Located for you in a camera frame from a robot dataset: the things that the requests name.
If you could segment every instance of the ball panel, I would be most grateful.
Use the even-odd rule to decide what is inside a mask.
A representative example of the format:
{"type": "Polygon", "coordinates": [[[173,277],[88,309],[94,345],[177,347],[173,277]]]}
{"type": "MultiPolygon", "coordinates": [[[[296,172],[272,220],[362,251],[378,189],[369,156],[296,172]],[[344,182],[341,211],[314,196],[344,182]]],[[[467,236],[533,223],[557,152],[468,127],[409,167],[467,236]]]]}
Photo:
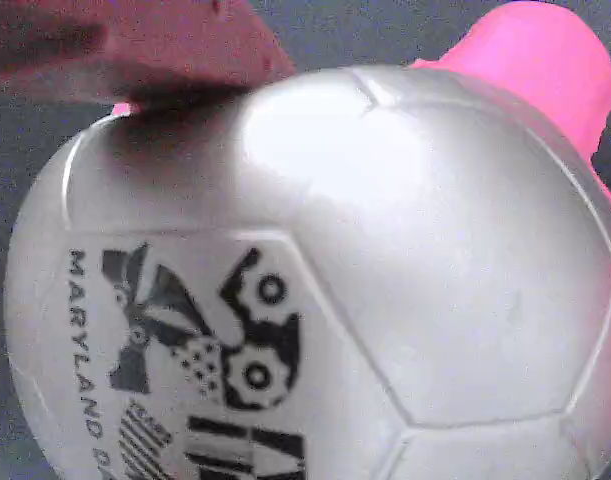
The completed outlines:
{"type": "Polygon", "coordinates": [[[589,472],[558,417],[412,436],[391,480],[583,479],[589,472]]]}
{"type": "Polygon", "coordinates": [[[311,163],[343,148],[330,133],[370,104],[349,74],[329,71],[221,105],[99,125],[72,166],[72,228],[280,228],[316,173],[311,163]]]}
{"type": "Polygon", "coordinates": [[[611,317],[604,343],[568,406],[567,428],[597,475],[611,460],[611,317]]]}
{"type": "Polygon", "coordinates": [[[611,287],[582,196],[493,114],[376,109],[355,139],[293,230],[414,418],[562,410],[611,287]]]}
{"type": "Polygon", "coordinates": [[[10,241],[5,278],[7,349],[23,371],[33,367],[32,349],[42,327],[36,313],[54,286],[55,265],[64,259],[66,240],[59,192],[62,172],[77,138],[67,142],[39,174],[10,241]]]}

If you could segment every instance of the black stripe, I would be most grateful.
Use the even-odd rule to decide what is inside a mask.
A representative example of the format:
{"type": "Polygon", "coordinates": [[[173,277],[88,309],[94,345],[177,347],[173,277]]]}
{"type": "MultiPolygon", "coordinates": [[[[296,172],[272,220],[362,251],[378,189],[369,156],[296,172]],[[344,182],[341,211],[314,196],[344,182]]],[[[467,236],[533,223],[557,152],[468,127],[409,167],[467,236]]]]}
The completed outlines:
{"type": "Polygon", "coordinates": [[[121,455],[125,455],[128,454],[132,460],[134,460],[134,462],[136,462],[136,464],[141,468],[141,471],[143,472],[147,472],[147,474],[152,477],[155,480],[171,480],[168,479],[167,477],[161,477],[158,473],[156,473],[154,470],[152,470],[149,466],[147,466],[147,464],[145,462],[143,462],[140,458],[138,458],[138,455],[136,455],[134,452],[130,451],[130,450],[123,450],[123,453],[121,453],[121,455]]]}
{"type": "Polygon", "coordinates": [[[216,422],[206,418],[189,417],[187,428],[194,432],[213,433],[232,438],[247,438],[247,429],[231,423],[216,422]]]}
{"type": "Polygon", "coordinates": [[[244,463],[230,462],[228,460],[220,460],[218,458],[206,457],[204,455],[196,455],[195,453],[185,452],[187,459],[195,463],[196,465],[203,465],[206,467],[222,468],[224,470],[230,470],[233,472],[241,473],[252,473],[252,466],[245,465],[244,463]]]}
{"type": "Polygon", "coordinates": [[[129,468],[132,469],[132,471],[136,472],[136,475],[140,476],[141,478],[143,478],[145,480],[145,474],[143,472],[141,472],[138,467],[136,465],[134,465],[134,463],[127,458],[127,455],[125,455],[124,453],[121,453],[121,457],[123,457],[123,461],[127,464],[127,466],[129,468]]]}
{"type": "Polygon", "coordinates": [[[134,435],[138,439],[138,441],[141,442],[141,445],[143,445],[145,448],[147,448],[150,452],[152,452],[158,457],[158,449],[154,445],[149,443],[147,440],[145,440],[136,430],[134,430],[134,427],[132,427],[125,419],[121,420],[121,425],[123,425],[129,431],[129,433],[134,435]]]}
{"type": "Polygon", "coordinates": [[[125,413],[130,418],[132,423],[139,426],[141,430],[143,431],[143,433],[145,433],[156,445],[158,445],[159,448],[163,448],[163,442],[161,442],[158,438],[156,438],[156,436],[154,436],[154,434],[150,431],[150,429],[147,428],[145,425],[143,425],[143,423],[138,418],[136,418],[132,412],[128,410],[125,413]]]}
{"type": "Polygon", "coordinates": [[[145,460],[147,460],[147,462],[154,467],[156,470],[158,470],[158,472],[160,474],[162,474],[163,476],[167,477],[167,474],[165,473],[165,471],[161,468],[161,466],[158,464],[158,462],[156,460],[154,460],[152,457],[150,457],[141,447],[139,447],[136,442],[134,442],[131,438],[127,438],[125,437],[125,440],[127,440],[129,442],[129,446],[123,442],[123,440],[119,440],[118,441],[118,445],[123,449],[126,450],[130,453],[134,453],[134,450],[137,451],[138,453],[140,453],[141,457],[144,458],[145,460]]]}

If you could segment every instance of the pink object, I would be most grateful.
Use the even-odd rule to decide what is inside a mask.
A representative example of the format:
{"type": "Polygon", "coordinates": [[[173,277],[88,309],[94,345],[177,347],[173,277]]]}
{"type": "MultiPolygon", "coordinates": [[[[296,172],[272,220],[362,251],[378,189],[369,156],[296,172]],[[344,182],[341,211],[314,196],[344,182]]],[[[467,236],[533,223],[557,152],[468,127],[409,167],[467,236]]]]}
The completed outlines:
{"type": "Polygon", "coordinates": [[[112,108],[112,115],[129,115],[132,112],[132,108],[129,103],[117,103],[112,108]]]}
{"type": "Polygon", "coordinates": [[[141,104],[293,72],[246,0],[0,1],[7,94],[141,104]]]}
{"type": "Polygon", "coordinates": [[[492,10],[440,60],[414,67],[481,78],[543,112],[590,160],[611,111],[611,58],[566,8],[512,2],[492,10]]]}

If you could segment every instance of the soccer ball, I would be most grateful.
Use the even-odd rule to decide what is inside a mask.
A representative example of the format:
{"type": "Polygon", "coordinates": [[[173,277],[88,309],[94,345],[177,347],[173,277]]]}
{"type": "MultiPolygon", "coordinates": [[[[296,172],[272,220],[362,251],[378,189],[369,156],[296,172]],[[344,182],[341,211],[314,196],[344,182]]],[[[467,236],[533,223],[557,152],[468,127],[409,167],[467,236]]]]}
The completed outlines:
{"type": "Polygon", "coordinates": [[[611,206],[513,96],[398,67],[104,120],[9,254],[65,479],[586,480],[611,459],[611,206]]]}

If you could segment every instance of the pink plastic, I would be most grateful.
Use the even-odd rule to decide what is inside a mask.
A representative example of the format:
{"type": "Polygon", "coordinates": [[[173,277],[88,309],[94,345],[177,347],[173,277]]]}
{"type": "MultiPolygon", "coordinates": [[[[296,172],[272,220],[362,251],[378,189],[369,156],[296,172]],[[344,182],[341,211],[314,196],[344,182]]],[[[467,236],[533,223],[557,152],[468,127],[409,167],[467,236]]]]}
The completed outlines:
{"type": "Polygon", "coordinates": [[[589,161],[611,111],[611,58],[576,14],[512,2],[481,18],[431,67],[481,78],[543,112],[589,161]]]}

